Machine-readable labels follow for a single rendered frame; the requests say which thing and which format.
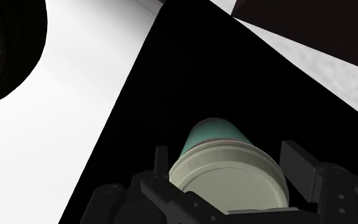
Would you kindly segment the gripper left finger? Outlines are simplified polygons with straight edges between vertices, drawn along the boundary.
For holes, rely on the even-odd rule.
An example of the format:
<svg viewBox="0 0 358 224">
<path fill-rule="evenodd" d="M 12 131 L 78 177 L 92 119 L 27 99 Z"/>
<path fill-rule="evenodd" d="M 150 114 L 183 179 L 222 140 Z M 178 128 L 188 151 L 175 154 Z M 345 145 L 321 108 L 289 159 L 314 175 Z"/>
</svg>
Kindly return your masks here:
<svg viewBox="0 0 358 224">
<path fill-rule="evenodd" d="M 167 146 L 155 150 L 153 171 L 120 184 L 97 187 L 79 224 L 229 224 L 228 217 L 194 192 L 169 181 Z"/>
</svg>

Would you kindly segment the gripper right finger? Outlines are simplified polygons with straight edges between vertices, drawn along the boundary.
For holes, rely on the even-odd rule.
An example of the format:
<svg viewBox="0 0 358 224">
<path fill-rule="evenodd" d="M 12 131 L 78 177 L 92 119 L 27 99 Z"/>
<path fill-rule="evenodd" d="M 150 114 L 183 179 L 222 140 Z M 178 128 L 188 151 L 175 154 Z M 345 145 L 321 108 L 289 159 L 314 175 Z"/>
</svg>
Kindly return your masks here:
<svg viewBox="0 0 358 224">
<path fill-rule="evenodd" d="M 318 204 L 319 224 L 358 224 L 358 176 L 319 162 L 293 140 L 282 141 L 279 166 L 308 203 Z"/>
</svg>

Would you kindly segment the teal can with pale lid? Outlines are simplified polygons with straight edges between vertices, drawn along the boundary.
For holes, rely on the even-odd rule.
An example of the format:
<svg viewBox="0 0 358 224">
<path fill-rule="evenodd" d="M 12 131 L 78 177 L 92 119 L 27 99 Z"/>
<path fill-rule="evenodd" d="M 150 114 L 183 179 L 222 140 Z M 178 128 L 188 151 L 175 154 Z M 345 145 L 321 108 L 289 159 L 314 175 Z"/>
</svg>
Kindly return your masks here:
<svg viewBox="0 0 358 224">
<path fill-rule="evenodd" d="M 222 118 L 204 119 L 191 129 L 169 180 L 226 214 L 289 207 L 276 161 Z"/>
</svg>

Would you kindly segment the black round object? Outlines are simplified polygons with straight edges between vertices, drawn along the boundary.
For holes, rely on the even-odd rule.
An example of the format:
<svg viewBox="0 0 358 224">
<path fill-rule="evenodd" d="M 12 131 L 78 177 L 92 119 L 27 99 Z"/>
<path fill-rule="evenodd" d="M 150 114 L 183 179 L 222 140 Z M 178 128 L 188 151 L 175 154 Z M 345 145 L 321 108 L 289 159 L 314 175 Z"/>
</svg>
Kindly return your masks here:
<svg viewBox="0 0 358 224">
<path fill-rule="evenodd" d="M 0 0 L 0 100 L 39 62 L 47 27 L 46 0 Z"/>
</svg>

